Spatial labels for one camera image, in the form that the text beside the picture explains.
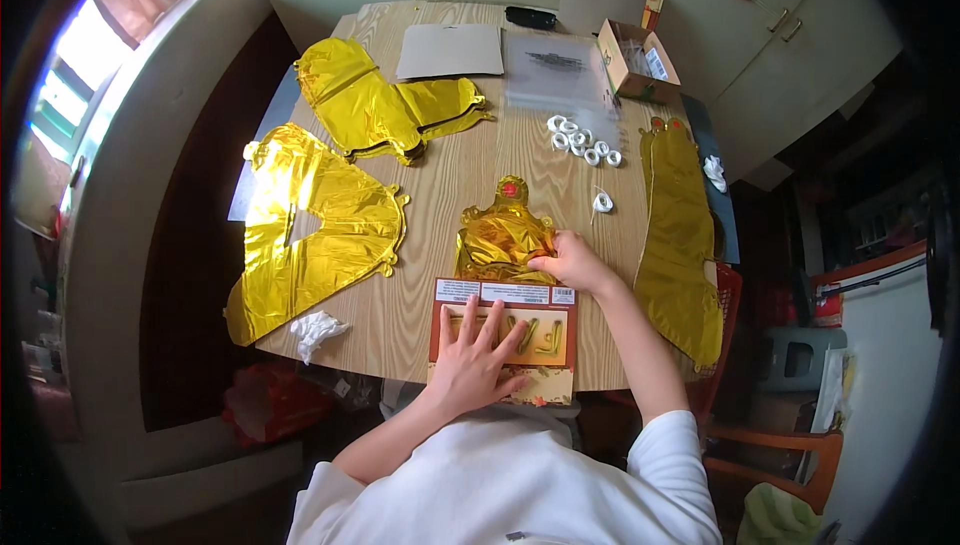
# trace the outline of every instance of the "person's left hand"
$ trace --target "person's left hand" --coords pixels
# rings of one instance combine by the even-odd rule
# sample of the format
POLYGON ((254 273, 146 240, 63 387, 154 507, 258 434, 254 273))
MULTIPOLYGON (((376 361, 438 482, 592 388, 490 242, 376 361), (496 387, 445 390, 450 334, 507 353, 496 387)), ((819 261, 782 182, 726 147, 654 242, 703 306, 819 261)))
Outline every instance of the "person's left hand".
POLYGON ((503 301, 498 299, 493 303, 480 334, 474 339, 478 302, 476 295, 466 301, 460 335, 456 336, 450 328, 450 309, 443 306, 440 310, 437 366, 433 379, 421 396, 441 409, 450 420, 503 399, 523 388, 529 380, 525 376, 514 376, 499 381, 503 362, 521 340, 527 323, 516 323, 510 334, 494 348, 503 301))

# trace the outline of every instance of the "gold foil balloon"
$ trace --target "gold foil balloon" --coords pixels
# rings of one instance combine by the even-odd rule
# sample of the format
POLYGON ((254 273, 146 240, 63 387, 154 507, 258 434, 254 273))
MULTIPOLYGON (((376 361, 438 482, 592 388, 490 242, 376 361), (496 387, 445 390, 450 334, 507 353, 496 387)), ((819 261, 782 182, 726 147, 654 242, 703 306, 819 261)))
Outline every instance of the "gold foil balloon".
POLYGON ((245 270, 223 314, 230 338, 249 345, 341 288, 390 276, 406 232, 400 187, 384 187, 294 123, 244 151, 256 190, 244 236, 245 270), (319 230, 288 242, 306 210, 319 230))
POLYGON ((320 41, 294 67, 303 97, 349 162, 389 153, 410 166, 430 139, 493 117, 466 78, 388 84, 353 39, 320 41))
POLYGON ((522 178, 504 176, 496 186, 493 205, 482 212, 476 206, 463 210, 456 278, 557 284, 546 272, 527 267, 534 257, 557 255, 553 220, 546 215, 536 218, 527 210, 528 194, 522 178))
POLYGON ((720 357, 723 311, 704 275, 714 255, 714 221, 697 148, 677 118, 641 130, 647 240, 633 293, 651 323, 698 366, 720 357))

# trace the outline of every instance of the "white cloth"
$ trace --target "white cloth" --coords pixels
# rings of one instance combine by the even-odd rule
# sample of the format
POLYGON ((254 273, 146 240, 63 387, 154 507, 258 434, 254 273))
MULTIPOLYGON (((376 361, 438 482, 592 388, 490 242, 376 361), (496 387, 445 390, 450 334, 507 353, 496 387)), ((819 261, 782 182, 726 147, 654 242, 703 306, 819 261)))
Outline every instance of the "white cloth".
POLYGON ((727 181, 723 177, 723 165, 720 158, 711 155, 703 160, 703 173, 714 185, 717 191, 727 192, 727 181))
POLYGON ((322 461, 296 498, 288 545, 720 543, 689 411, 650 421, 627 473, 529 418, 472 414, 366 488, 322 461))
POLYGON ((305 313, 290 323, 290 332, 299 336, 296 354, 310 365, 310 358, 325 339, 341 334, 350 324, 342 323, 326 311, 305 313))

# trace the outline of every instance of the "cabinet handle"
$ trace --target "cabinet handle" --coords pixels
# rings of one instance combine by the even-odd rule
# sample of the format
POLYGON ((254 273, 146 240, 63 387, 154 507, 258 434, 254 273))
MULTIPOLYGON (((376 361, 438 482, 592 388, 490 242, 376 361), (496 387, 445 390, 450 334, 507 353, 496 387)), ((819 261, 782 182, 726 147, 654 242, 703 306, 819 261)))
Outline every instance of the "cabinet handle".
POLYGON ((790 34, 786 35, 785 37, 782 37, 782 40, 785 43, 789 43, 790 41, 792 41, 793 37, 797 36, 797 33, 800 32, 800 27, 802 25, 804 25, 804 22, 801 20, 798 20, 797 25, 793 27, 793 30, 790 31, 790 34))
POLYGON ((774 24, 774 27, 773 27, 773 28, 767 28, 767 30, 769 30, 769 31, 771 31, 771 32, 777 32, 778 30, 780 30, 780 25, 781 25, 782 23, 784 23, 784 20, 786 20, 786 16, 787 16, 787 14, 789 14, 789 13, 790 13, 790 12, 787 11, 787 9, 786 9, 786 7, 785 7, 785 8, 783 9, 783 13, 780 15, 780 19, 777 20, 776 23, 774 24))

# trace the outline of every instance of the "hand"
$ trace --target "hand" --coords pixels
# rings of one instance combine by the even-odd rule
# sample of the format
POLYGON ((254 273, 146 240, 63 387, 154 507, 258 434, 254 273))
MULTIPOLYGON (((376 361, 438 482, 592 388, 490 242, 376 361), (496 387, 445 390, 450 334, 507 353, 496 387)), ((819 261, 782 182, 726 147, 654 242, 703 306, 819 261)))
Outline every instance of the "hand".
POLYGON ((449 420, 495 403, 523 388, 529 380, 525 376, 515 376, 499 381, 503 362, 520 342, 527 323, 516 323, 510 334, 494 348, 500 316, 503 315, 503 301, 497 299, 493 303, 480 334, 474 339, 478 301, 476 295, 466 301, 460 335, 456 338, 450 329, 450 309, 443 306, 440 310, 437 367, 421 397, 441 409, 449 420))
POLYGON ((543 270, 568 287, 585 290, 591 295, 620 280, 577 233, 558 230, 553 245, 557 257, 534 258, 527 266, 543 270))

